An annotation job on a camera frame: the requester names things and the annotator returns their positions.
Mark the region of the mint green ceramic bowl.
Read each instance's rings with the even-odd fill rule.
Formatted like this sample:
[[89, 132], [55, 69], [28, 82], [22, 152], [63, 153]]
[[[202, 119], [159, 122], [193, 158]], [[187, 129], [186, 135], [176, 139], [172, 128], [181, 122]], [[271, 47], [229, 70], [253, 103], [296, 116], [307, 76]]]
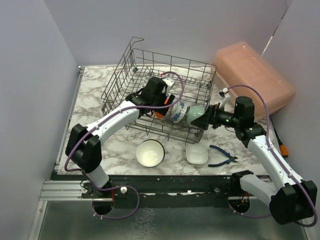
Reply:
[[192, 121], [196, 120], [205, 113], [205, 108], [202, 105], [192, 105], [186, 114], [186, 122], [189, 127], [193, 127]]

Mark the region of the orange bowl white inside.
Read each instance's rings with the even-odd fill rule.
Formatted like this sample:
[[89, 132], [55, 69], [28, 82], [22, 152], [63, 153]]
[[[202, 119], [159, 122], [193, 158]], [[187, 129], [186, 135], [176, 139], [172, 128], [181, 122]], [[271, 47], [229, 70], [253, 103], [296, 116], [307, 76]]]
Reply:
[[[163, 106], [166, 106], [167, 103], [168, 103], [168, 101], [169, 101], [169, 98], [167, 97], [167, 98], [164, 100], [164, 102], [163, 102], [162, 105], [163, 105]], [[168, 112], [168, 108], [158, 109], [158, 110], [156, 110], [156, 111], [154, 112], [154, 115], [155, 115], [157, 118], [162, 119], [162, 118], [165, 117], [165, 115], [167, 114], [167, 112]]]

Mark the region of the white blue floral bowl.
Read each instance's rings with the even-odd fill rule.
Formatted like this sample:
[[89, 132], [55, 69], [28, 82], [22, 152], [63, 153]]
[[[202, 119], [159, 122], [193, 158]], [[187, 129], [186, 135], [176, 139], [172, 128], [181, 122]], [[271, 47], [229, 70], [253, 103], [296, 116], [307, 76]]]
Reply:
[[170, 111], [170, 119], [174, 124], [179, 123], [186, 115], [189, 105], [185, 102], [176, 103]]

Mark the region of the lime green square bowl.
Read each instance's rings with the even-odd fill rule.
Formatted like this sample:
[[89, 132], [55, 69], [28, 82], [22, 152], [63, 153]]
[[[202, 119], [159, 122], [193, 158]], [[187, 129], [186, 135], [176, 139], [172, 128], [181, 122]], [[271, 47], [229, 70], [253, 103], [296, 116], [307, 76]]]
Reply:
[[186, 159], [194, 165], [202, 165], [208, 161], [208, 150], [205, 146], [196, 143], [186, 147]]

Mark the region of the grey wire dish rack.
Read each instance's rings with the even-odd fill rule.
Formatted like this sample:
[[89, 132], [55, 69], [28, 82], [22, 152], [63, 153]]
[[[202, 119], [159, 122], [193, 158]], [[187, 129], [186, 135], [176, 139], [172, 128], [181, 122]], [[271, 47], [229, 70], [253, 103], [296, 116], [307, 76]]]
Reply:
[[102, 112], [109, 114], [124, 100], [138, 105], [168, 105], [179, 100], [207, 108], [216, 66], [187, 58], [136, 48], [132, 37], [102, 93]]

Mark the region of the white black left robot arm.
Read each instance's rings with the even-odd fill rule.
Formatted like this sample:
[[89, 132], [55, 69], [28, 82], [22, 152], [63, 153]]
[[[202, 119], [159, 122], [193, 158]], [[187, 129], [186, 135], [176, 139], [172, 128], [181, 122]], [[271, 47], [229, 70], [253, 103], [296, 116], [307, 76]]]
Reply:
[[101, 165], [102, 145], [122, 127], [149, 112], [166, 115], [167, 106], [175, 99], [173, 94], [169, 94], [175, 83], [170, 77], [153, 76], [145, 87], [130, 93], [117, 108], [101, 119], [87, 126], [78, 123], [71, 129], [65, 154], [94, 183], [93, 191], [97, 196], [106, 197], [111, 190], [110, 178]]

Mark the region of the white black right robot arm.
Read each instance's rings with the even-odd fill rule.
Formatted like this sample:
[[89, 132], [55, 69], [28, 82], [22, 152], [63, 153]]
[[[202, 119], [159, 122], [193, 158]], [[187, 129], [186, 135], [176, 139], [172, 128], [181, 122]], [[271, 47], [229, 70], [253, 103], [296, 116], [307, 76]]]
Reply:
[[234, 195], [240, 196], [244, 192], [254, 195], [269, 207], [272, 217], [280, 225], [316, 218], [317, 186], [290, 168], [269, 142], [264, 128], [254, 121], [254, 112], [252, 99], [240, 96], [235, 100], [233, 113], [218, 104], [210, 105], [204, 114], [191, 121], [191, 125], [203, 130], [209, 126], [233, 128], [236, 137], [260, 161], [273, 182], [270, 185], [249, 170], [236, 172], [229, 184]]

